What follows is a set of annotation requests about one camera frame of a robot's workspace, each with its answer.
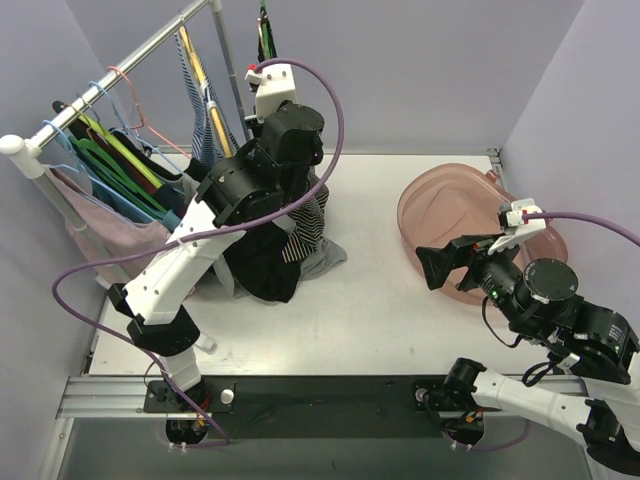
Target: screw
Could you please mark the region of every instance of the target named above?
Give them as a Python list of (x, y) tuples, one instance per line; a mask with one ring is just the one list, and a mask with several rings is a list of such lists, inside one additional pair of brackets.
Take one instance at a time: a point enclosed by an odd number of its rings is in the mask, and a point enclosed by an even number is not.
[(418, 400), (420, 403), (424, 402), (424, 397), (426, 394), (426, 388), (419, 388), (418, 390), (416, 390), (416, 400)]
[(233, 390), (231, 390), (230, 388), (225, 388), (220, 394), (220, 401), (223, 405), (230, 405), (231, 402), (233, 402), (233, 397), (235, 397)]

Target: gray wall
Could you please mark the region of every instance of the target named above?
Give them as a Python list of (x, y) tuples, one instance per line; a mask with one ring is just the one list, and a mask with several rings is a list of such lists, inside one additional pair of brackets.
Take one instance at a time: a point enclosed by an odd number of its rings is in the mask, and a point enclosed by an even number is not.
[[(639, 24), (640, 2), (587, 0), (504, 148), (516, 194), (640, 232)], [(640, 330), (638, 248), (582, 222), (554, 225), (582, 294)]]
[[(4, 0), (0, 15), (0, 135), (30, 136), (51, 101), (69, 99), (99, 66), (63, 0)], [(45, 149), (45, 161), (59, 152)], [(60, 215), (6, 157), (0, 158), (0, 476), (34, 479), (70, 374), (77, 374), (90, 329), (58, 308), (57, 273), (81, 256)], [(91, 275), (67, 282), (71, 303), (95, 317), (103, 298)]]
[[(67, 0), (103, 65), (118, 62), (189, 0)], [(255, 62), (258, 0), (223, 0), (237, 66)], [(270, 0), (278, 53), (319, 68), (344, 102), (350, 152), (484, 152), (504, 145), (582, 0)], [(235, 113), (211, 15), (189, 30), (227, 116)], [(328, 121), (320, 87), (297, 75), (302, 99)], [(136, 70), (145, 111), (190, 143), (190, 110), (169, 42)], [(124, 92), (124, 85), (118, 87)]]

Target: blue fabric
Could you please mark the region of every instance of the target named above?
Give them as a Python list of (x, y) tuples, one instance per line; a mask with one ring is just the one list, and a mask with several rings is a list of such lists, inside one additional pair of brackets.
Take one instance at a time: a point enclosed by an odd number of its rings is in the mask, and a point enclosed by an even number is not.
[[(180, 35), (178, 33), (175, 34), (175, 39), (176, 43), (178, 44), (180, 63), (182, 64), (182, 76), (187, 87), (187, 94), (189, 95), (189, 100), (191, 101), (193, 112), (195, 113), (195, 124), (193, 127), (193, 138), (191, 144), (192, 153), (193, 156), (200, 160), (202, 163), (209, 167), (212, 167), (219, 159), (223, 158), (223, 154), (218, 145), (216, 145), (215, 136), (213, 134), (213, 128), (211, 125), (211, 119), (209, 118), (209, 115), (207, 115), (207, 99), (203, 99), (200, 92), (198, 91), (198, 87), (196, 86), (197, 84), (191, 73), (189, 60), (187, 59), (186, 53), (182, 46), (182, 42), (180, 40)], [(216, 92), (213, 89), (211, 79), (209, 78), (204, 65), (202, 66), (202, 70), (204, 71), (205, 78), (207, 79), (208, 95), (211, 97), (211, 100), (220, 105)], [(238, 149), (238, 142), (233, 136), (233, 133), (229, 128), (229, 124), (227, 123), (227, 119), (225, 118), (224, 112), (221, 108), (219, 109), (219, 112), (222, 118), (222, 122), (224, 123), (224, 127), (226, 128), (227, 132), (229, 132), (229, 139), (231, 140), (231, 143), (236, 149)]]
[(160, 223), (164, 225), (167, 230), (173, 233), (173, 231), (178, 228), (181, 221), (182, 219), (173, 213), (173, 210), (169, 210), (164, 218), (160, 220)]

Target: plastic tub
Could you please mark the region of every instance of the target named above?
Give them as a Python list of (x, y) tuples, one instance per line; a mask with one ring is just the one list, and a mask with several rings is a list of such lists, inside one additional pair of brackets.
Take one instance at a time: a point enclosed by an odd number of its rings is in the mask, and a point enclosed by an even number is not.
[[(461, 235), (499, 233), (497, 212), (500, 205), (515, 199), (496, 185), (496, 175), (483, 175), (475, 168), (449, 163), (416, 178), (398, 202), (398, 227), (404, 250), (415, 269), (423, 275), (415, 254), (416, 247), (442, 248)], [(551, 226), (529, 239), (515, 259), (521, 269), (537, 258), (568, 259), (567, 247)], [(459, 292), (455, 286), (466, 268), (454, 270), (443, 287), (445, 295), (469, 305), (480, 305), (480, 289)]]

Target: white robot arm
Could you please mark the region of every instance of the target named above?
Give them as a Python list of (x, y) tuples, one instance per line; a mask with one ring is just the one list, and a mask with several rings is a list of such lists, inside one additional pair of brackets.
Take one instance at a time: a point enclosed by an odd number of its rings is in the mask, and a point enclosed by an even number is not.
[[(276, 64), (261, 74), (250, 71), (248, 77), (257, 86), (256, 138), (215, 164), (168, 242), (278, 211), (306, 192), (307, 173), (322, 160), (324, 119), (297, 103), (291, 67)], [(182, 303), (243, 234), (218, 235), (160, 253), (136, 278), (109, 290), (115, 308), (132, 319), (127, 331), (136, 346), (156, 353), (167, 375), (195, 401), (202, 396), (193, 349), (200, 332)]]
[[(463, 236), (443, 249), (416, 250), (430, 289), (440, 288), (451, 270), (468, 267), (457, 288), (481, 288), (519, 340), (549, 351), (549, 361), (532, 367), (522, 382), (459, 358), (436, 395), (465, 411), (495, 408), (540, 423), (585, 446), (603, 465), (640, 475), (638, 338), (622, 315), (577, 295), (578, 278), (566, 264), (545, 258), (523, 271), (516, 267), (519, 245), (545, 228), (544, 220), (526, 220), (538, 212), (532, 199), (507, 204), (499, 212), (504, 234)], [(580, 376), (602, 400), (535, 386), (555, 368)]]

